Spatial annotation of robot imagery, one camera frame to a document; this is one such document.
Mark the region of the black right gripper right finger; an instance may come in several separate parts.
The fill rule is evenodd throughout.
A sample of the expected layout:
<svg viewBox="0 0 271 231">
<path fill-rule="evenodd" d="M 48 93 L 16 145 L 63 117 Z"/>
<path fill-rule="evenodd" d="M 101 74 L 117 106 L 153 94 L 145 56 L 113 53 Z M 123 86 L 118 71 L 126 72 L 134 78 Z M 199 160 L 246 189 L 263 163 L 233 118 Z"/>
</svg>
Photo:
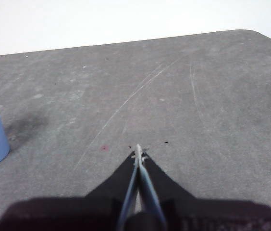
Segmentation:
<svg viewBox="0 0 271 231">
<path fill-rule="evenodd" d="M 137 147 L 148 208 L 169 231 L 271 231 L 271 207 L 246 200 L 201 199 L 172 180 Z"/>
</svg>

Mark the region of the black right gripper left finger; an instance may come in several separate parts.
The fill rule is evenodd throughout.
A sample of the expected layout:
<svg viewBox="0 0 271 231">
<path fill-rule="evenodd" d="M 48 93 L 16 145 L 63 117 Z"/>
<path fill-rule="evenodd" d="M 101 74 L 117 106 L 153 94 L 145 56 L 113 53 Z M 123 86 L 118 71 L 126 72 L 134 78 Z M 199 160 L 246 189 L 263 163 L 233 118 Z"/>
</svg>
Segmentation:
<svg viewBox="0 0 271 231">
<path fill-rule="evenodd" d="M 0 231 L 138 231 L 128 217 L 140 146 L 84 197 L 43 197 L 12 204 L 0 218 Z"/>
</svg>

